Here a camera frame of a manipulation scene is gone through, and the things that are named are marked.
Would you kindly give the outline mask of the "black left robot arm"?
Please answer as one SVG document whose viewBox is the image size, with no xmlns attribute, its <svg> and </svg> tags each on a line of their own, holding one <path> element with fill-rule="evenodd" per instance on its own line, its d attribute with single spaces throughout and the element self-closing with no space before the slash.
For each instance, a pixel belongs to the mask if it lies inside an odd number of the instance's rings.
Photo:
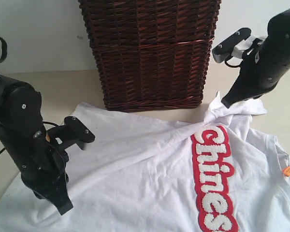
<svg viewBox="0 0 290 232">
<path fill-rule="evenodd" d="M 42 97 L 30 84 L 0 75 L 0 141 L 24 185 L 61 215 L 73 208 L 67 193 L 66 158 L 43 124 Z"/>
</svg>

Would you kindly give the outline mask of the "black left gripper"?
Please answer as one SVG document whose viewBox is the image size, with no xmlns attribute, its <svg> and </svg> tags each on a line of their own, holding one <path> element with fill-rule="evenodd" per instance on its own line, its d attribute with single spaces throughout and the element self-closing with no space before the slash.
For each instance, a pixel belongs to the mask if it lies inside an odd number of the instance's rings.
<svg viewBox="0 0 290 232">
<path fill-rule="evenodd" d="M 32 139 L 34 153 L 22 168 L 21 180 L 39 199 L 50 201 L 64 215 L 73 208 L 68 196 L 67 152 L 55 140 Z"/>
</svg>

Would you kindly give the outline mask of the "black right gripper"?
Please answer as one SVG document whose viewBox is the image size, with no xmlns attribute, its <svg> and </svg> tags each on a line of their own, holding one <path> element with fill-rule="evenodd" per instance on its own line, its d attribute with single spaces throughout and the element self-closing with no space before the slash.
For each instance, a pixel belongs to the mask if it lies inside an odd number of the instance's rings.
<svg viewBox="0 0 290 232">
<path fill-rule="evenodd" d="M 242 60 L 239 76 L 221 103 L 230 108 L 235 103 L 257 99 L 272 91 L 280 79 L 279 65 L 277 55 L 262 43 Z"/>
</svg>

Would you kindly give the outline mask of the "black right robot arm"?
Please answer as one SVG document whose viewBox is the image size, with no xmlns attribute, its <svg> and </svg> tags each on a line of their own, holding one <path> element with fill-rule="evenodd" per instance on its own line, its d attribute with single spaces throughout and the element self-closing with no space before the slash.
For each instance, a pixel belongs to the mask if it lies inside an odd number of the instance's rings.
<svg viewBox="0 0 290 232">
<path fill-rule="evenodd" d="M 272 91 L 290 69 L 290 8 L 270 19 L 267 33 L 261 44 L 244 52 L 239 76 L 222 98 L 225 107 Z"/>
</svg>

